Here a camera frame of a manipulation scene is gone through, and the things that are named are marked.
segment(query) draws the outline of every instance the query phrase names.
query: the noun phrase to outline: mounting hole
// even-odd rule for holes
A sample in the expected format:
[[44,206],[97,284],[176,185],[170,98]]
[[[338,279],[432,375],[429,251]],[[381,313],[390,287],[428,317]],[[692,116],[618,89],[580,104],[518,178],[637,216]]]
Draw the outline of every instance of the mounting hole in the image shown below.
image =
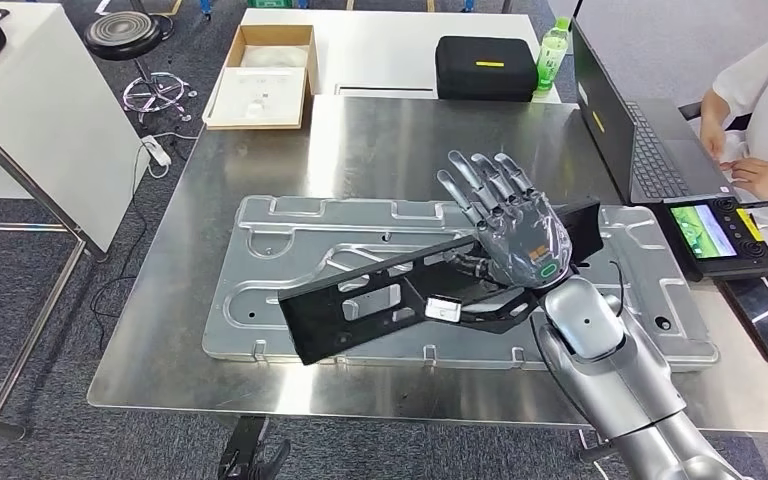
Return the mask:
[[666,317],[655,317],[655,325],[658,325],[658,328],[661,330],[669,330],[673,328],[672,322],[670,322]]

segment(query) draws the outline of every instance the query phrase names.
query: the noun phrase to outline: power strip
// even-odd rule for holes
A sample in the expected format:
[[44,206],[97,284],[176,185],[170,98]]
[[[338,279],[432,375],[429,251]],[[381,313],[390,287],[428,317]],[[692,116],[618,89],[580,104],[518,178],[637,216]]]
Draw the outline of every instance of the power strip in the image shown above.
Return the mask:
[[157,143],[157,139],[155,139],[153,135],[146,135],[141,140],[143,145],[145,145],[146,150],[148,150],[151,156],[154,157],[154,161],[157,162],[158,165],[161,167],[172,165],[172,158],[166,153],[166,150],[163,150],[163,147]]

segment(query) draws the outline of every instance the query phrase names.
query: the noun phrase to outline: black bracket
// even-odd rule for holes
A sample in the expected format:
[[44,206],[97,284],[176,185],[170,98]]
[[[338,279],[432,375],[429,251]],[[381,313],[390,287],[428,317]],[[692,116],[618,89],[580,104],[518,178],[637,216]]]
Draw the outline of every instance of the black bracket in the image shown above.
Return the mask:
[[272,480],[290,455],[284,440],[269,461],[263,460],[263,441],[269,427],[265,417],[242,416],[219,459],[219,480]]
[[[599,211],[595,199],[556,210],[573,242],[574,265],[604,246]],[[474,237],[463,237],[280,291],[278,302],[302,363],[316,363],[426,320],[443,321],[426,317],[430,297],[451,299],[463,308],[504,294],[507,300],[495,310],[461,311],[459,321],[452,323],[496,334],[515,327],[537,307],[535,292],[500,284],[478,269],[467,271],[459,258],[487,254]],[[349,315],[347,305],[357,307],[374,295],[392,301],[372,313]]]

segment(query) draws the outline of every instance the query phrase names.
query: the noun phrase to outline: laptop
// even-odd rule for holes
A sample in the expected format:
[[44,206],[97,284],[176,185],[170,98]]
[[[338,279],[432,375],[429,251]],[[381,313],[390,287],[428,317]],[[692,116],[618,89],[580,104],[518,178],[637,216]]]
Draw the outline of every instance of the laptop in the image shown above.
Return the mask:
[[572,41],[578,105],[625,204],[734,196],[672,102],[625,102],[575,20]]

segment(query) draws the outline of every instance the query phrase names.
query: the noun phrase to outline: green light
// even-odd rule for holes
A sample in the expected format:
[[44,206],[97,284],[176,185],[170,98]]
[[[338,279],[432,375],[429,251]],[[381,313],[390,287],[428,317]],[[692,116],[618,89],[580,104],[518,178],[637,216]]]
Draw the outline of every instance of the green light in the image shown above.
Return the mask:
[[542,270],[540,270],[540,276],[543,278],[546,278],[557,271],[558,271],[558,264],[550,263],[549,265],[546,265],[545,267],[543,267]]

